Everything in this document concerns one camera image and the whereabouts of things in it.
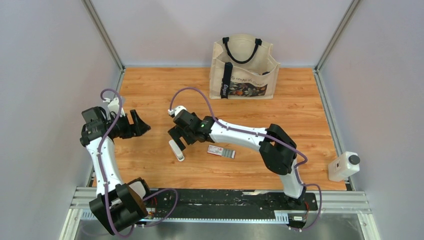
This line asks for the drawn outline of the white stapler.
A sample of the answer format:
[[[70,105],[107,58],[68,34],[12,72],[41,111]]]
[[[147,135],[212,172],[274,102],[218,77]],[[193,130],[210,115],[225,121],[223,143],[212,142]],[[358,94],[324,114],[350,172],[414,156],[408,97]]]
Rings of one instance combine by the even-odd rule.
[[[177,145],[177,143],[173,139],[171,139],[168,142],[168,144],[171,147],[172,152],[174,153],[174,155],[177,158],[177,160],[179,162],[184,161],[185,160],[184,154],[183,154],[182,150],[180,149],[180,147]]]

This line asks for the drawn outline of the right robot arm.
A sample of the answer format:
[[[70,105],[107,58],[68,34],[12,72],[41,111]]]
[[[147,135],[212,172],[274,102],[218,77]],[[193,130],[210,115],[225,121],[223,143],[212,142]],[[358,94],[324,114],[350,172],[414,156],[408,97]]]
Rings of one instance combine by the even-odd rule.
[[[205,116],[200,119],[194,112],[178,106],[168,115],[175,124],[168,134],[181,151],[195,142],[225,143],[259,152],[266,168],[277,174],[283,184],[286,205],[299,209],[305,203],[306,187],[298,179],[295,166],[299,151],[287,133],[276,124],[268,128],[252,128],[228,123]]]

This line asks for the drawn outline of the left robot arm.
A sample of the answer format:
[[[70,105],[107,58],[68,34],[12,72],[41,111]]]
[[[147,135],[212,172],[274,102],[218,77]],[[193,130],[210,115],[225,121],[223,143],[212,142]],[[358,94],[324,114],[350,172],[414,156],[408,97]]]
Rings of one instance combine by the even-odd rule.
[[[114,110],[106,115],[103,107],[95,106],[82,111],[81,115],[85,124],[80,143],[90,154],[97,180],[96,197],[89,202],[89,208],[103,227],[115,235],[148,216],[146,207],[152,203],[153,194],[140,177],[123,182],[116,162],[114,139],[140,137],[151,127],[134,109],[129,115],[117,116]]]

